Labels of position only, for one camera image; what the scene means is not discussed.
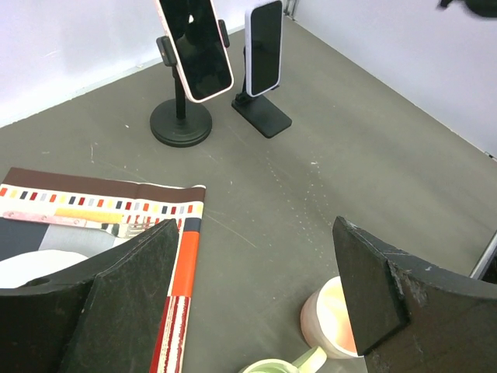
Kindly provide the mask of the black round-base phone stand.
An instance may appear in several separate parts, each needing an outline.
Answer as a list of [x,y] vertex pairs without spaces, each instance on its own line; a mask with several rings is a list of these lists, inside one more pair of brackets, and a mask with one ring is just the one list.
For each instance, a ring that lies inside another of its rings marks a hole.
[[[224,24],[219,22],[224,45],[229,45]],[[205,140],[212,130],[212,116],[202,103],[193,103],[186,97],[179,78],[176,57],[171,40],[164,35],[156,40],[165,66],[172,69],[175,80],[174,99],[159,104],[150,116],[152,134],[162,143],[172,147],[185,148]]]

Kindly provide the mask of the black folding phone stand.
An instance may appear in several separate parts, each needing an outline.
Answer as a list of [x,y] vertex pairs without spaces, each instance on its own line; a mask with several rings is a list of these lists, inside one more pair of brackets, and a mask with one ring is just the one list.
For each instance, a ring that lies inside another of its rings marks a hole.
[[249,68],[246,47],[243,49],[243,56],[245,75],[242,90],[236,94],[231,106],[265,138],[273,138],[289,128],[293,121],[263,94],[256,97],[248,94],[247,78]]

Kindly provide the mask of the pink case smartphone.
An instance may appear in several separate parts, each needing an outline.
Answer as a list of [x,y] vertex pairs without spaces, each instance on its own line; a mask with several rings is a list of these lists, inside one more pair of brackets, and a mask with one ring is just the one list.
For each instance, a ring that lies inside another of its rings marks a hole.
[[234,78],[211,0],[162,0],[156,8],[171,40],[186,97],[203,103],[229,91]]

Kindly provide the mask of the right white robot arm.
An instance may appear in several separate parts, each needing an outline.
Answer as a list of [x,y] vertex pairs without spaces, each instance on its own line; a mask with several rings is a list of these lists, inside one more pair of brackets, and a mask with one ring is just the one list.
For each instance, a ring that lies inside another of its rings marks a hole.
[[483,19],[496,19],[496,0],[461,0],[461,4],[472,15]]

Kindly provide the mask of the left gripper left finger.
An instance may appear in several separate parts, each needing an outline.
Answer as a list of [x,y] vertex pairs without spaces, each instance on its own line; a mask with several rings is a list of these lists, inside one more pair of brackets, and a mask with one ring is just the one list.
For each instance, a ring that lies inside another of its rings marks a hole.
[[164,220],[54,274],[1,293],[3,372],[146,372],[179,232]]

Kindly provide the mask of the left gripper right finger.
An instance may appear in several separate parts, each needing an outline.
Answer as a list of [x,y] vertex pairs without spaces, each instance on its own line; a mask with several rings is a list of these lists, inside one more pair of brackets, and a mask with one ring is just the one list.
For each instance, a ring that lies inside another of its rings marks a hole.
[[494,372],[496,285],[332,227],[357,353],[369,372]]

